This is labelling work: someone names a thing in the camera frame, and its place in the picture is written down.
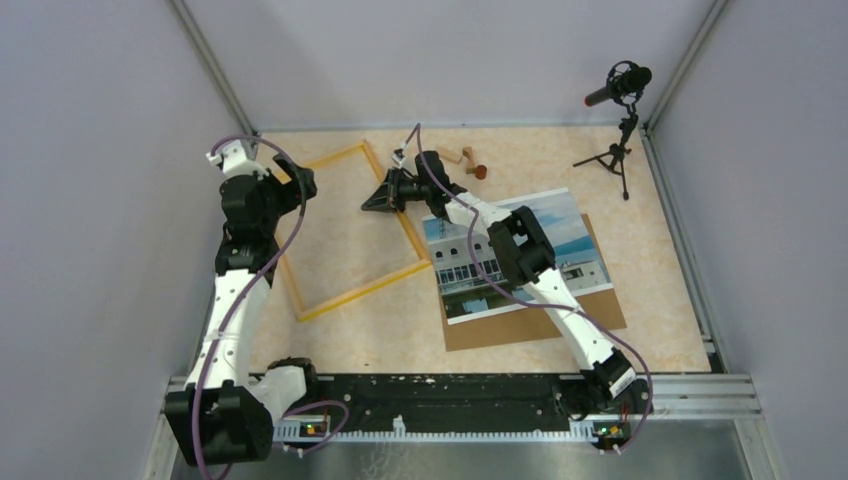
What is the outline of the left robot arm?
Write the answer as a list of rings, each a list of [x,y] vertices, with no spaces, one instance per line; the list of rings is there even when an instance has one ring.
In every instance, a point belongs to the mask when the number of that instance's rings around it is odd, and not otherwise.
[[[314,173],[281,149],[274,161],[287,182],[257,160],[263,139],[238,135],[218,141],[210,164],[225,180],[219,187],[225,216],[214,260],[214,298],[198,358],[181,390],[165,397],[164,414],[184,459],[207,471],[213,465],[264,460],[274,426],[291,407],[308,413],[319,404],[320,386],[301,361],[285,361],[250,382],[249,363],[260,313],[274,270],[295,238],[278,242],[279,220],[296,213],[317,193]]]

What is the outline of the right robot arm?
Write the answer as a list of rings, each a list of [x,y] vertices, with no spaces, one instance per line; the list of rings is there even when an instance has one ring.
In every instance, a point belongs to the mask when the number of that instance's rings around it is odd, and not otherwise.
[[[517,304],[547,313],[578,361],[589,404],[600,412],[614,411],[637,381],[634,366],[621,351],[629,346],[580,306],[556,266],[554,248],[532,210],[526,206],[507,210],[451,182],[435,151],[418,154],[415,166],[415,174],[399,166],[390,168],[361,209],[402,213],[409,202],[423,202],[436,218],[466,229],[471,255],[476,254],[472,236],[485,236],[505,279],[533,301],[520,300],[497,284],[492,287]]]

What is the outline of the yellow wooden picture frame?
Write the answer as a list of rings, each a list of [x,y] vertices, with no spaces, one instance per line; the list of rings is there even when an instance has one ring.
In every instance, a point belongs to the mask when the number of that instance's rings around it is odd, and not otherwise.
[[[308,167],[318,193],[278,264],[298,321],[310,321],[431,266],[406,214],[361,209],[386,175],[367,141]]]

